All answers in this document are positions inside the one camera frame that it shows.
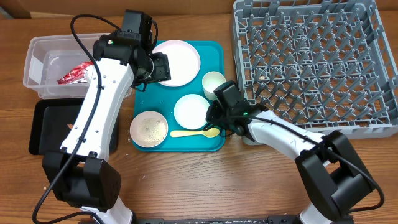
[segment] black tray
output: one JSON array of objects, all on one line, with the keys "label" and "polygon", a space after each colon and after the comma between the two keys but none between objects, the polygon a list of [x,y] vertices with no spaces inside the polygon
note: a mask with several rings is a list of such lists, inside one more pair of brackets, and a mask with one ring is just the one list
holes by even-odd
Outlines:
[{"label": "black tray", "polygon": [[[40,100],[36,104],[29,141],[29,152],[32,155],[60,150],[70,132],[68,124],[75,123],[83,100],[84,98]],[[117,148],[118,121],[119,116],[113,128],[109,152]]]}]

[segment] blue placemat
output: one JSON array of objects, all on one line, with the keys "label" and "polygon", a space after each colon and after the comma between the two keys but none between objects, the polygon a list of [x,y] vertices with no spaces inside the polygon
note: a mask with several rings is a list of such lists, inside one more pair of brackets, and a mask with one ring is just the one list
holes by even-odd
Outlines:
[{"label": "blue placemat", "polygon": [[225,137],[206,138],[204,136],[187,136],[171,138],[173,130],[184,130],[175,120],[173,110],[176,102],[187,94],[198,94],[205,97],[201,80],[211,71],[224,74],[224,51],[222,46],[214,41],[187,41],[199,53],[201,66],[198,75],[188,84],[181,87],[167,87],[159,83],[147,85],[144,93],[136,91],[134,117],[144,111],[156,111],[162,114],[169,125],[167,137],[161,145],[143,148],[133,143],[136,148],[145,152],[213,152],[219,150],[225,143]]}]

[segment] red wrapper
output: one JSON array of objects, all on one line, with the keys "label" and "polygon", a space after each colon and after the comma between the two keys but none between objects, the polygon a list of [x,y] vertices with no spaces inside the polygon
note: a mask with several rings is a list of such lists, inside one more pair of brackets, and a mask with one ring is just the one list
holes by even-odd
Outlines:
[{"label": "red wrapper", "polygon": [[71,84],[71,83],[80,83],[80,82],[87,82],[87,67],[92,65],[93,62],[85,62],[78,65],[76,68],[72,69],[70,72],[67,73],[63,78],[58,80],[58,84]]}]

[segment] gray dish rack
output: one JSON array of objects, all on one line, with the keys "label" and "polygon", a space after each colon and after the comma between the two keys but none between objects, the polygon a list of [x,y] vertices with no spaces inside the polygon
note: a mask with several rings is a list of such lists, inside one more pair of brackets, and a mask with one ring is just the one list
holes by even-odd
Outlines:
[{"label": "gray dish rack", "polygon": [[252,105],[350,139],[398,132],[398,72],[374,0],[237,0],[232,36]]}]

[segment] yellow spoon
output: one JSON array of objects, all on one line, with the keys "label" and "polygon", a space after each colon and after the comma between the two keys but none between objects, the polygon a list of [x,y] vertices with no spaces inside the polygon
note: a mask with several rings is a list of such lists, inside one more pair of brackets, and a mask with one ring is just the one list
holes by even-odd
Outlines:
[{"label": "yellow spoon", "polygon": [[177,137],[185,137],[185,136],[193,136],[193,135],[199,135],[202,134],[208,138],[213,138],[216,137],[220,133],[219,129],[217,128],[210,128],[208,131],[172,131],[170,135],[173,138]]}]

